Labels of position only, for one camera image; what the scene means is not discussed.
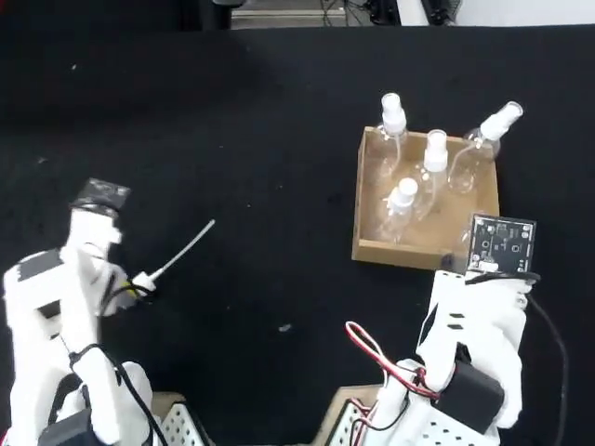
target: black cloth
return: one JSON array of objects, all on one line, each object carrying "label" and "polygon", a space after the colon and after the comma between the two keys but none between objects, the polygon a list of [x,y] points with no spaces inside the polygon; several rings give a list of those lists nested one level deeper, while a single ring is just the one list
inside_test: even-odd
[{"label": "black cloth", "polygon": [[[302,29],[0,46],[0,270],[64,243],[88,177],[133,190],[133,274],[215,218],[157,303],[103,323],[105,345],[184,394],[217,443],[309,441],[338,387],[381,380],[343,322],[407,358],[430,298],[429,271],[350,260],[357,149],[381,95],[401,93],[410,128],[451,135],[516,99],[525,116],[497,163],[501,212],[538,221],[535,297],[572,360],[564,444],[586,444],[593,39],[589,26]],[[5,427],[6,327],[0,339]],[[531,309],[521,355],[524,409],[504,444],[548,445],[561,363]]]}]

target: cardboard tray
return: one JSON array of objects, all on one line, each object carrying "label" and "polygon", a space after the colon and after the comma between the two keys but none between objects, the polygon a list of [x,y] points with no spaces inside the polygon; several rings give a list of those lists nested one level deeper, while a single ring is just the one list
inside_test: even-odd
[{"label": "cardboard tray", "polygon": [[[400,173],[410,171],[423,159],[426,140],[425,133],[409,133],[403,147]],[[407,228],[401,243],[384,243],[373,240],[370,234],[377,223],[376,216],[382,199],[388,196],[399,178],[394,178],[388,188],[369,180],[370,173],[366,172],[366,154],[370,150],[378,150],[377,144],[380,142],[376,129],[366,127],[358,155],[351,258],[400,267],[440,269],[446,256],[460,255],[454,253],[456,241],[470,223],[470,217],[474,212],[499,216],[496,165],[492,164],[478,188],[469,194],[444,193],[439,205],[424,220]],[[462,138],[448,138],[449,166],[455,154],[465,145],[466,142]]]}]

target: cable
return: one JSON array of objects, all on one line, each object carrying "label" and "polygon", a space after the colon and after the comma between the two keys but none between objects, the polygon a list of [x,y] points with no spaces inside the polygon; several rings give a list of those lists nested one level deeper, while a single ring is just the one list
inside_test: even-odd
[{"label": "cable", "polygon": [[528,271],[518,271],[518,272],[502,272],[502,271],[494,271],[494,272],[485,272],[479,276],[472,277],[471,279],[465,280],[466,285],[476,285],[478,283],[490,282],[490,281],[499,281],[503,279],[517,279],[526,282],[530,282],[532,285],[539,282],[541,280],[541,276],[539,274],[535,274],[534,272]]},{"label": "cable", "polygon": [[394,427],[397,423],[399,423],[399,420],[401,420],[401,418],[403,418],[403,415],[405,414],[405,412],[409,408],[409,403],[410,403],[410,401],[409,401],[409,392],[407,392],[405,394],[405,400],[404,400],[403,408],[401,409],[401,411],[399,412],[399,414],[397,415],[397,417],[393,421],[391,421],[390,424],[388,424],[387,426],[384,426],[384,427],[374,426],[370,422],[370,420],[368,420],[367,418],[358,418],[357,420],[354,420],[353,423],[351,423],[351,433],[350,433],[349,446],[356,446],[353,443],[353,434],[355,433],[355,425],[356,424],[362,423],[366,427],[368,427],[369,429],[375,430],[376,432],[382,432],[382,431],[385,431],[385,430],[389,430],[390,428]]},{"label": "cable", "polygon": [[147,405],[145,404],[145,401],[142,400],[142,397],[139,395],[137,390],[134,388],[134,385],[132,384],[132,381],[130,380],[130,376],[128,376],[126,369],[120,362],[116,361],[112,357],[112,355],[110,355],[102,346],[100,346],[99,344],[89,344],[88,346],[83,348],[83,350],[81,350],[79,353],[71,353],[71,355],[70,355],[71,369],[78,361],[81,360],[81,358],[83,358],[83,356],[85,356],[87,354],[88,351],[92,350],[93,348],[96,348],[99,351],[101,351],[101,353],[103,353],[105,355],[105,357],[108,359],[108,361],[112,363],[115,370],[120,374],[120,377],[124,381],[124,384],[126,384],[126,387],[128,388],[128,391],[130,392],[130,395],[132,395],[132,398],[134,398],[134,401],[137,402],[140,409],[147,417],[147,422],[149,423],[149,428],[152,429],[157,434],[157,437],[159,437],[159,440],[163,443],[163,446],[167,446],[167,440],[165,439],[165,435],[164,435],[163,431],[157,424],[157,421],[155,420],[155,418],[152,416],[151,410],[147,407]]},{"label": "cable", "polygon": [[360,18],[357,16],[357,14],[355,14],[355,12],[353,12],[353,9],[351,9],[352,7],[355,7],[356,9],[358,9],[360,11],[364,10],[364,7],[362,5],[353,3],[350,0],[345,0],[345,18],[347,18],[347,13],[349,11],[351,13],[351,15],[353,16],[353,18],[355,19],[355,21],[357,21],[360,26],[364,26],[364,24],[362,23]]},{"label": "cable", "polygon": [[99,309],[99,317],[102,318],[105,316],[105,312],[108,309],[108,306],[112,303],[112,301],[121,293],[125,292],[125,291],[135,291],[136,292],[136,298],[140,298],[140,294],[138,292],[141,292],[143,294],[145,294],[144,297],[142,297],[143,299],[147,296],[147,295],[152,295],[153,291],[151,291],[148,288],[145,288],[144,286],[140,286],[140,285],[135,285],[134,283],[129,283],[128,285],[124,285],[121,286],[120,288],[116,288],[115,290],[113,290],[111,293],[109,293],[107,296],[104,294],[104,297],[101,299],[101,308]]},{"label": "cable", "polygon": [[558,348],[560,349],[560,355],[562,357],[562,383],[560,386],[560,410],[558,414],[558,429],[556,432],[556,439],[554,441],[554,446],[561,446],[562,440],[564,438],[564,430],[566,429],[566,416],[568,414],[568,385],[570,381],[570,366],[569,366],[569,358],[568,358],[568,350],[566,349],[566,345],[560,336],[560,332],[556,327],[556,324],[553,320],[549,317],[548,313],[536,302],[535,299],[531,295],[526,295],[527,300],[531,302],[531,305],[535,308],[539,316],[546,322],[548,325],[549,330],[551,331],[551,335],[554,338],[556,344],[558,344]]},{"label": "cable", "polygon": [[[468,281],[465,281],[466,285],[473,285],[477,283],[484,283],[502,279],[518,279],[530,282],[539,282],[540,276],[533,272],[486,272],[480,276],[474,277]],[[570,383],[570,359],[568,356],[568,350],[562,340],[560,331],[556,327],[556,324],[548,315],[548,313],[537,303],[537,301],[530,295],[526,295],[527,300],[535,308],[539,316],[545,321],[546,325],[551,332],[554,342],[558,345],[560,350],[560,356],[562,358],[562,382],[560,385],[560,410],[558,413],[558,428],[556,431],[556,439],[554,440],[554,446],[561,446],[564,438],[564,430],[566,429],[566,418],[568,415],[568,387]]]},{"label": "cable", "polygon": [[[330,1],[331,3],[325,7],[324,2]],[[328,17],[328,11],[335,6],[337,0],[320,0],[320,8],[323,11],[323,25],[333,27],[333,23],[331,22],[330,18]]]},{"label": "cable", "polygon": [[405,378],[403,378],[400,373],[402,368],[389,361],[389,359],[382,353],[378,343],[368,332],[366,332],[366,330],[361,325],[353,321],[347,321],[345,322],[345,330],[347,331],[351,341],[353,341],[357,347],[361,348],[364,353],[371,357],[383,369],[383,371],[395,377],[403,386],[407,388],[407,390],[415,393],[416,395],[430,398],[432,400],[437,400],[440,397],[438,392],[434,392],[425,387],[424,374],[421,373],[420,370],[417,370],[416,374],[423,387],[410,383]]}]

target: bottle cap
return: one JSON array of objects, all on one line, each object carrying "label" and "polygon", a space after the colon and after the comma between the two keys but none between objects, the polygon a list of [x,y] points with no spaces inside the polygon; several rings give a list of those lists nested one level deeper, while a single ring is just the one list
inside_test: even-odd
[{"label": "bottle cap", "polygon": [[424,167],[429,172],[442,172],[447,165],[446,133],[443,130],[431,130],[424,153]]},{"label": "bottle cap", "polygon": [[407,127],[401,98],[396,93],[387,93],[382,97],[382,124],[384,130],[391,136],[402,134]]},{"label": "bottle cap", "polygon": [[389,195],[387,207],[391,211],[406,209],[413,204],[417,193],[417,183],[412,178],[403,178],[399,186],[394,188]]},{"label": "bottle cap", "polygon": [[492,140],[498,141],[523,114],[522,107],[517,102],[509,102],[497,113],[483,121],[480,131]]}]

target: black circuit board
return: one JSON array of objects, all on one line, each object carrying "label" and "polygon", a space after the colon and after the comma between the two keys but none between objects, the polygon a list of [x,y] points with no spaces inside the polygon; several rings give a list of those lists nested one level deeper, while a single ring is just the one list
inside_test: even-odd
[{"label": "black circuit board", "polygon": [[488,272],[527,272],[536,236],[536,222],[475,214],[467,269]]}]

